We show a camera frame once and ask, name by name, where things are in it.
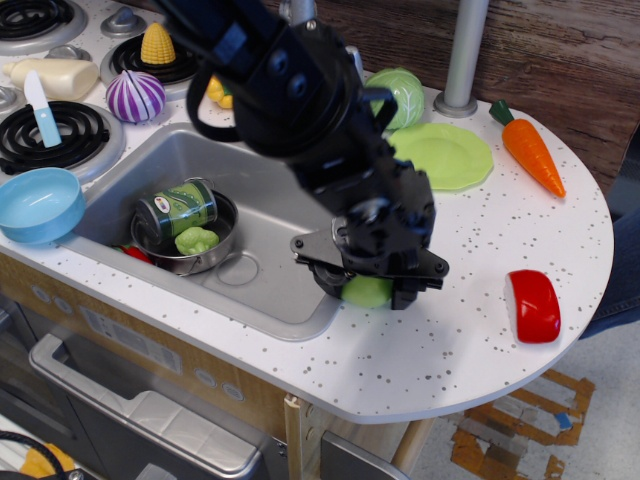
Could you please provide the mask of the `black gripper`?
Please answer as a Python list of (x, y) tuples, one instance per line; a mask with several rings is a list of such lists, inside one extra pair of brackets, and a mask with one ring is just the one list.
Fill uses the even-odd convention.
[(316, 284), (336, 299), (343, 298), (356, 275), (392, 279), (392, 310), (405, 310), (429, 288), (441, 289), (449, 273), (447, 261), (432, 253), (421, 236), (395, 226), (356, 224), (347, 217), (335, 217), (328, 228), (294, 237), (290, 247)]

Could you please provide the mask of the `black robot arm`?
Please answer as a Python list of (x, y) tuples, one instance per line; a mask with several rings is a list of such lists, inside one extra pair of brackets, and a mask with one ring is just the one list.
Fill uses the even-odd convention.
[(259, 1), (161, 1), (158, 9), (200, 61), (187, 95), (196, 130), (284, 162), (331, 213), (328, 229), (291, 242), (322, 289), (338, 297), (358, 276), (386, 279), (392, 308), (402, 310), (442, 286), (449, 267), (429, 249), (429, 178), (396, 158), (383, 136), (395, 99), (362, 84), (332, 28), (290, 26)]

